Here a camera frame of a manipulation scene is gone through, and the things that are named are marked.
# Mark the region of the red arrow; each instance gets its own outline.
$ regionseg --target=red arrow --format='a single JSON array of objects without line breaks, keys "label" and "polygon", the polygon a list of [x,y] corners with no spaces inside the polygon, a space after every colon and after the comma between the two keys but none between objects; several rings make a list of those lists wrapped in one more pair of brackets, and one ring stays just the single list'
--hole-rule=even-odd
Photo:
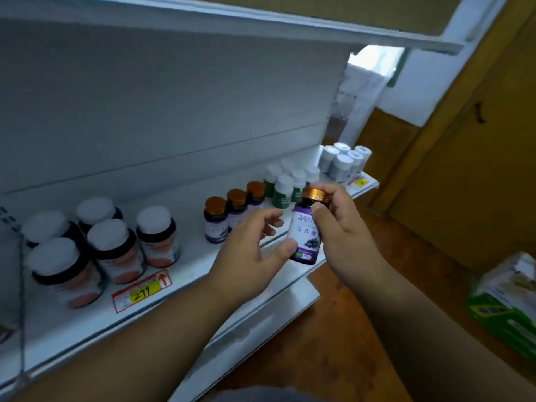
[{"label": "red arrow", "polygon": [[167,286],[166,276],[164,274],[158,275],[158,280],[162,282],[162,287],[165,288]]}]

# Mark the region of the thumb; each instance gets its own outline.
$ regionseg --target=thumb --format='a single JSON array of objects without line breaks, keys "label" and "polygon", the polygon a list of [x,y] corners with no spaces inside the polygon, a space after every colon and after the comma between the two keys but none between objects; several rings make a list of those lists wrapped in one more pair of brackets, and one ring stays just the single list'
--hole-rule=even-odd
[{"label": "thumb", "polygon": [[323,240],[343,232],[335,216],[322,203],[314,203],[311,206],[311,212]]},{"label": "thumb", "polygon": [[262,261],[263,267],[272,271],[275,275],[297,249],[298,243],[296,240],[293,238],[287,238]]}]

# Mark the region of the hand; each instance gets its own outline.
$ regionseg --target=hand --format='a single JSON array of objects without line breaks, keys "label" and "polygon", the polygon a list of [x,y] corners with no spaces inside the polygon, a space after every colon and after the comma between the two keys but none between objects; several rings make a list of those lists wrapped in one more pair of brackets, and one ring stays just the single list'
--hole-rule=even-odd
[{"label": "hand", "polygon": [[312,183],[311,187],[331,195],[330,209],[316,202],[311,212],[322,236],[327,262],[339,277],[348,283],[356,274],[365,272],[358,269],[385,263],[346,189],[332,183]]},{"label": "hand", "polygon": [[259,209],[245,217],[227,237],[207,277],[211,285],[236,307],[261,294],[283,264],[298,248],[292,238],[286,239],[265,259],[259,241],[273,236],[270,226],[281,227],[283,210]]}]

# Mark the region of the left hand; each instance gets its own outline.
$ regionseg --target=left hand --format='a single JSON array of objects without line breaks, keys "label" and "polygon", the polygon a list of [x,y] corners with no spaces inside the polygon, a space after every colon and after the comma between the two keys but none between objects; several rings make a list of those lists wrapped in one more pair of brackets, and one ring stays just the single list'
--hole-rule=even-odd
[{"label": "left hand", "polygon": [[259,209],[245,217],[227,237],[207,276],[215,290],[236,306],[253,299],[266,289],[283,264],[298,248],[287,238],[265,259],[259,241],[274,236],[271,226],[281,227],[283,210]]}]

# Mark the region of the white bottle cap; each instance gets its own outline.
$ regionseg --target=white bottle cap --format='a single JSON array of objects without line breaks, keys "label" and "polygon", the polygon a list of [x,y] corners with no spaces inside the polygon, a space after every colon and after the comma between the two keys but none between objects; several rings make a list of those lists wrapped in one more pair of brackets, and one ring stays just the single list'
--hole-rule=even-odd
[{"label": "white bottle cap", "polygon": [[322,149],[322,158],[325,159],[331,160],[335,158],[338,154],[340,154],[340,151],[333,145],[327,145],[324,147],[324,149]]},{"label": "white bottle cap", "polygon": [[354,160],[348,155],[338,154],[337,157],[333,160],[332,165],[342,170],[348,170],[352,168],[352,163],[354,163]]},{"label": "white bottle cap", "polygon": [[286,174],[290,174],[292,172],[292,169],[294,169],[294,162],[288,159],[282,159],[281,168],[283,168],[283,172],[285,172]]},{"label": "white bottle cap", "polygon": [[87,240],[99,251],[113,250],[129,238],[129,229],[123,220],[108,219],[93,226]]},{"label": "white bottle cap", "polygon": [[269,183],[275,183],[278,176],[283,174],[283,169],[274,163],[271,163],[266,167],[266,175],[264,180]]},{"label": "white bottle cap", "polygon": [[365,160],[365,157],[357,151],[350,151],[346,155],[352,158],[352,160],[354,161],[354,165],[358,165]]},{"label": "white bottle cap", "polygon": [[290,195],[294,190],[294,180],[288,175],[281,175],[277,178],[276,191],[282,195]]},{"label": "white bottle cap", "polygon": [[320,180],[320,168],[314,165],[309,165],[305,168],[305,173],[307,174],[305,180],[309,183],[318,182]]},{"label": "white bottle cap", "polygon": [[356,148],[354,148],[354,151],[359,152],[359,154],[363,155],[365,157],[365,161],[369,159],[369,157],[372,155],[372,151],[362,145],[358,145]]},{"label": "white bottle cap", "polygon": [[76,215],[82,223],[94,226],[95,224],[110,219],[115,214],[114,204],[111,199],[104,196],[90,197],[83,200],[76,208]]},{"label": "white bottle cap", "polygon": [[39,275],[49,277],[69,269],[79,256],[74,241],[64,237],[52,238],[32,249],[24,264]]},{"label": "white bottle cap", "polygon": [[307,175],[305,174],[304,170],[294,169],[292,171],[292,179],[294,180],[293,186],[295,188],[298,188],[298,189],[305,188],[305,184],[306,184],[305,178],[306,177],[307,177]]},{"label": "white bottle cap", "polygon": [[162,233],[171,224],[171,215],[164,206],[150,206],[136,217],[139,229],[145,234]]},{"label": "white bottle cap", "polygon": [[69,229],[69,221],[62,212],[38,212],[27,219],[22,228],[23,236],[32,243],[43,243],[61,237]]},{"label": "white bottle cap", "polygon": [[350,148],[350,145],[345,144],[344,142],[335,142],[333,146],[337,148],[341,152],[341,154],[346,154],[348,151],[352,150],[352,148]]}]

